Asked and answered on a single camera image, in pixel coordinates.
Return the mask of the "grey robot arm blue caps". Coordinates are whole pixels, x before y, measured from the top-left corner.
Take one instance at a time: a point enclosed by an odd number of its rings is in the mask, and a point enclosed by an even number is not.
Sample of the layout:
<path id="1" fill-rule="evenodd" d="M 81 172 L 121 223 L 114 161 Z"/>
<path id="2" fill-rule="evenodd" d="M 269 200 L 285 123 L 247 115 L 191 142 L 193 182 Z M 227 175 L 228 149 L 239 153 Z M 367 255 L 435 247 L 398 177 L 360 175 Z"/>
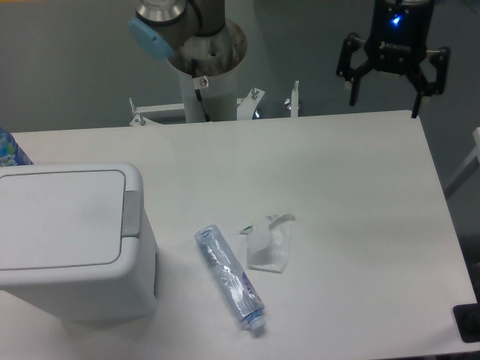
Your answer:
<path id="1" fill-rule="evenodd" d="M 434 1 L 375 1 L 370 34 L 348 34 L 336 74 L 351 85 L 355 105 L 361 79 L 375 70 L 405 76 L 416 92 L 412 116 L 423 98 L 441 95 L 451 50 L 427 48 Z M 243 30 L 226 18 L 224 1 L 139 1 L 128 28 L 139 46 L 166 59 L 182 87 L 187 122 L 251 119 L 262 97 L 256 89 L 241 102 L 236 69 L 247 53 Z"/>

